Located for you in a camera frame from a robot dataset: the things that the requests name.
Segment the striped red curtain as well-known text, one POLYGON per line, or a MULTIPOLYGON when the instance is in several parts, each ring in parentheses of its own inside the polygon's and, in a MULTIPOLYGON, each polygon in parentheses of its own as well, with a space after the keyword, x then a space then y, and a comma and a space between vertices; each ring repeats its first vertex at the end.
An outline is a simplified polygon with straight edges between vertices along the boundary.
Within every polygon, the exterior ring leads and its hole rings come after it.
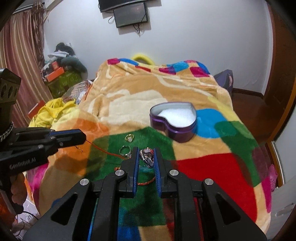
POLYGON ((22 79, 12 111, 16 127, 28 126, 32 107, 52 99, 41 75, 45 64, 44 13, 42 2, 35 1, 30 9, 13 14, 1 30, 1 68, 22 79))

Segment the yellow clothing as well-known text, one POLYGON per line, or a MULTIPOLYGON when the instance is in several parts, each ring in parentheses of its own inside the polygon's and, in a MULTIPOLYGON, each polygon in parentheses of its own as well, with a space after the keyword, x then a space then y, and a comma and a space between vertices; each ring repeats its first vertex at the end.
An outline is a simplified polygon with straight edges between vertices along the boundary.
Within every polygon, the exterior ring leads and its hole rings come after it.
POLYGON ((75 100, 64 102, 62 97, 48 101, 33 116, 29 123, 30 128, 50 128, 64 114, 73 111, 77 107, 75 100))

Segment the green box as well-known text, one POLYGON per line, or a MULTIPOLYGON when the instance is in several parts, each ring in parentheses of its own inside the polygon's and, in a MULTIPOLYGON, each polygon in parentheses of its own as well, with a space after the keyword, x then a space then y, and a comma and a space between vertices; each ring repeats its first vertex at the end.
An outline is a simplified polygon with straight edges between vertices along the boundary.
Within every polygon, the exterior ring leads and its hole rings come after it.
POLYGON ((65 94, 70 87, 82 81, 80 73, 77 71, 66 71, 53 81, 48 83, 48 88, 53 98, 59 98, 65 94))

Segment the orange shoe box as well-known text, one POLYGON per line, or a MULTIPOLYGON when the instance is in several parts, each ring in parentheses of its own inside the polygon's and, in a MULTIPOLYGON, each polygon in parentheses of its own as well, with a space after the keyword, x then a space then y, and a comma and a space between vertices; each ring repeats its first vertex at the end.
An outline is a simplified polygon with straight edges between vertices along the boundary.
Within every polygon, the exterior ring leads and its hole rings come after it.
POLYGON ((52 73, 46 75, 46 80, 48 82, 51 82, 64 73, 65 73, 64 68, 60 67, 60 68, 56 69, 55 71, 53 71, 52 73))

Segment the pile of dark clothes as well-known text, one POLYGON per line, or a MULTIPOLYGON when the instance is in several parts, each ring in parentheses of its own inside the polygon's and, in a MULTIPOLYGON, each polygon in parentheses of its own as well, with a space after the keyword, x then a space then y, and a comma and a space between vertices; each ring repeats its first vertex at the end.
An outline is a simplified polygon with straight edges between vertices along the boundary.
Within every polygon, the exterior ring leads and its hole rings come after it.
POLYGON ((56 45, 55 51, 48 54, 50 63, 57 61, 58 65, 63 68, 73 69, 80 74, 87 74, 87 68, 77 58, 75 51, 69 45, 60 42, 56 45))

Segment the purple heart-shaped tin box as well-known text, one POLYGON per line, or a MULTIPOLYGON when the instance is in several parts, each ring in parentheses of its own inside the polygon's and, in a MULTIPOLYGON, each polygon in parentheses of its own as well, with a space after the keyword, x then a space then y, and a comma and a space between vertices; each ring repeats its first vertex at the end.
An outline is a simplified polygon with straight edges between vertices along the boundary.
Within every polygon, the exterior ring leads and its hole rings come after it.
POLYGON ((176 142, 188 142, 195 134, 197 113, 191 102, 157 104, 150 109, 149 117, 152 128, 176 142))

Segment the colourful plush blanket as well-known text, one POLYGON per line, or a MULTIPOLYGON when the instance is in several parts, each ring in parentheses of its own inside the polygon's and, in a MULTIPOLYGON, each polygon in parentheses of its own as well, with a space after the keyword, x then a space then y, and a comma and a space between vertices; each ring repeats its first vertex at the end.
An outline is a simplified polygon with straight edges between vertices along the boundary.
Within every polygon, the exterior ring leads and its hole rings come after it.
POLYGON ((130 148, 159 148, 163 158, 195 180, 213 179, 261 228, 270 225, 271 190, 259 144, 233 110, 227 90, 193 60, 149 66, 109 59, 77 107, 50 128, 80 129, 86 142, 60 149, 27 179, 35 205, 45 214, 80 179, 115 171, 130 148), (160 103, 191 102, 197 129, 179 143, 151 127, 150 109, 160 103))

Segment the pink croc shoe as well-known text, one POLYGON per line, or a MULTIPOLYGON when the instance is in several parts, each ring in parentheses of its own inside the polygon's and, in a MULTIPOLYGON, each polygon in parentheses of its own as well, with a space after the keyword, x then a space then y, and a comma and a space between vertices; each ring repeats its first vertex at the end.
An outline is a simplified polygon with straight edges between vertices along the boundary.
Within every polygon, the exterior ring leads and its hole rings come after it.
POLYGON ((271 187, 271 191, 273 192, 276 188, 276 180, 278 178, 278 174, 276 172, 274 164, 271 164, 269 166, 268 171, 269 171, 268 176, 270 181, 270 187, 271 187))

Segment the purple bag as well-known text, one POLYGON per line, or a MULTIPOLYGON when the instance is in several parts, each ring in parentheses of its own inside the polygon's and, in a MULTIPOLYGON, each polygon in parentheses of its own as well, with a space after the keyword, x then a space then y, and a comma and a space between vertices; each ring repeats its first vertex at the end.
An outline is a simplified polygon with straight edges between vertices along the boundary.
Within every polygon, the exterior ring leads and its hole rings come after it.
POLYGON ((230 96, 232 96, 234 84, 233 71, 229 69, 224 70, 214 75, 214 78, 218 85, 226 89, 229 92, 230 96))

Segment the brown wooden door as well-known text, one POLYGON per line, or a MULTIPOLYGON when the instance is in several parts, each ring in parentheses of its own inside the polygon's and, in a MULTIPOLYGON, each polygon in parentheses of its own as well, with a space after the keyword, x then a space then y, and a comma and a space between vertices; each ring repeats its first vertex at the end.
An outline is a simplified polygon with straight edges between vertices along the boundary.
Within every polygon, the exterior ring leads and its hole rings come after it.
POLYGON ((269 5, 273 30, 273 57, 263 97, 270 107, 273 129, 267 142, 278 139, 295 107, 295 36, 282 16, 269 5))

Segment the wall-mounted black monitor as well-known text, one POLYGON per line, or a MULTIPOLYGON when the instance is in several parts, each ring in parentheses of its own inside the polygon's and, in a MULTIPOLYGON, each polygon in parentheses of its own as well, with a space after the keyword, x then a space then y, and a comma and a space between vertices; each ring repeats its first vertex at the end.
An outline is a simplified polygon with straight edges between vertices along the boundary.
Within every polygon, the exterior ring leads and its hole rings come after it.
POLYGON ((113 12, 117 28, 146 23, 149 20, 146 1, 99 0, 103 12, 113 12))

